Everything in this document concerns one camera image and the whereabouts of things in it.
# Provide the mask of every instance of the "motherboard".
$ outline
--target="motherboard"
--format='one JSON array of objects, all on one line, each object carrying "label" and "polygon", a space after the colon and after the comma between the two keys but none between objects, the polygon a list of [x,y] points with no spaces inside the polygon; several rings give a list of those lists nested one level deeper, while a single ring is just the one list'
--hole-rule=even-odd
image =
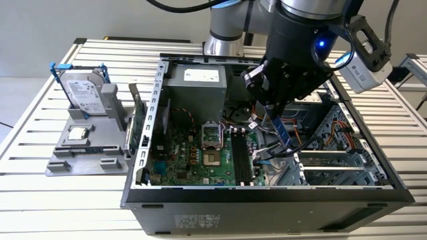
[{"label": "motherboard", "polygon": [[204,140],[216,142],[220,146],[206,148],[203,145],[202,129],[190,135],[188,129],[175,128],[171,133],[171,150],[166,160],[154,162],[151,184],[162,186],[236,186],[240,185],[242,171],[250,177],[250,184],[264,186],[262,168],[251,163],[251,155],[258,148],[258,139],[254,131],[239,133],[238,137],[231,130],[220,130],[220,137],[215,137],[212,128],[206,130]]}]

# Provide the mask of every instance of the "power supply label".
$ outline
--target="power supply label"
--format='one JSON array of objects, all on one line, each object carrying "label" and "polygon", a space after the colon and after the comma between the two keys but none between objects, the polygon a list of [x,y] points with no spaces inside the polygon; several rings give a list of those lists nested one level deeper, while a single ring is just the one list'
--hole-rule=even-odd
[{"label": "power supply label", "polygon": [[220,81],[220,71],[211,69],[186,69],[184,81],[218,83]]},{"label": "power supply label", "polygon": [[67,84],[79,108],[88,114],[104,114],[106,110],[94,82],[88,80],[68,80]]}]

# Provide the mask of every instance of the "hard drive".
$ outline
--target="hard drive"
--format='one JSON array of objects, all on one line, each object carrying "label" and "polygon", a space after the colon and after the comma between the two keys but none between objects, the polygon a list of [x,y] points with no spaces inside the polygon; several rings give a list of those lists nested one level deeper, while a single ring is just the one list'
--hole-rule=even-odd
[{"label": "hard drive", "polygon": [[51,72],[62,85],[71,107],[82,109],[88,116],[107,115],[106,108],[110,108],[110,103],[102,95],[103,85],[111,83],[107,67],[60,64],[58,68],[51,66]]}]

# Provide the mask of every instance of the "sticker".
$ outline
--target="sticker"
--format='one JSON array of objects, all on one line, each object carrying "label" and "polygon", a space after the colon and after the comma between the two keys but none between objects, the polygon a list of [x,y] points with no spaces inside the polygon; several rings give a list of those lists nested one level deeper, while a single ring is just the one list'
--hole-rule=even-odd
[{"label": "sticker", "polygon": [[259,118],[259,116],[252,113],[251,117],[248,118],[248,121],[254,122],[258,118]]},{"label": "sticker", "polygon": [[67,84],[79,108],[88,114],[106,114],[99,91],[94,82],[88,80],[70,80]]},{"label": "sticker", "polygon": [[220,81],[220,71],[208,69],[186,69],[184,81],[218,83]]},{"label": "sticker", "polygon": [[248,127],[251,128],[251,129],[254,129],[254,128],[256,128],[258,127],[258,123],[256,123],[256,121],[254,121],[250,125],[248,125]]},{"label": "sticker", "polygon": [[179,229],[216,229],[220,224],[220,214],[176,214],[175,226]]}]

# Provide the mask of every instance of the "slatted table surface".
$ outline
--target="slatted table surface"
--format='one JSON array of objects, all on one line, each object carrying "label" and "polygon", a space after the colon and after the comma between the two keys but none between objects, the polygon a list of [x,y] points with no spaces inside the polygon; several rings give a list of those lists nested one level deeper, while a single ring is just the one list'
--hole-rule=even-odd
[{"label": "slatted table surface", "polygon": [[[108,66],[118,97],[132,104],[128,83],[148,100],[159,53],[200,54],[200,44],[88,40],[75,44],[62,63]],[[262,57],[264,48],[247,47]],[[342,55],[333,52],[331,63]],[[325,239],[427,239],[427,124],[389,81],[355,94],[339,77],[383,151],[417,203],[350,234]],[[0,145],[0,239],[142,239],[144,231],[130,210],[120,209],[126,176],[46,177],[52,149],[68,119],[68,101],[51,77]],[[175,239],[319,239],[319,235],[210,235]]]}]

